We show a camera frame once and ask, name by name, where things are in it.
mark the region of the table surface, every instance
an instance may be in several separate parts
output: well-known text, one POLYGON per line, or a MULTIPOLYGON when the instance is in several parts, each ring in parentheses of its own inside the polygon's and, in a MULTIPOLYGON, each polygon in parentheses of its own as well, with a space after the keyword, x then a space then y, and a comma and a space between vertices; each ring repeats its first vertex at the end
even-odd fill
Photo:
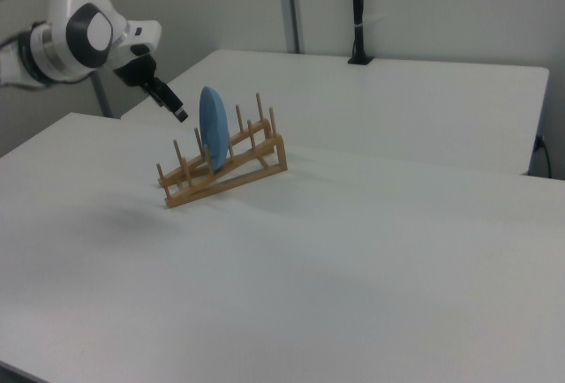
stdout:
POLYGON ((293 145, 523 174, 546 91, 542 68, 219 50, 170 83, 191 116, 179 124, 151 99, 122 119, 177 128, 198 126, 203 86, 235 105, 260 92, 285 122, 293 145))
POLYGON ((562 380, 563 182, 287 144, 288 172, 169 210, 173 139, 198 151, 69 115, 0 159, 0 361, 59 383, 562 380))

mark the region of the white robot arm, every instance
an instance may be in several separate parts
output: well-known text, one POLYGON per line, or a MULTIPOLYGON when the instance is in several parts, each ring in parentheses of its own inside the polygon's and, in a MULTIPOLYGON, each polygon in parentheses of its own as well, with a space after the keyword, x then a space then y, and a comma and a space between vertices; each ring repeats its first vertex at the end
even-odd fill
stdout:
POLYGON ((126 20, 110 0, 47 0, 48 18, 0 44, 0 86, 43 89, 81 81, 108 66, 127 86, 140 86, 179 121, 183 103, 154 76, 161 38, 156 21, 126 20))

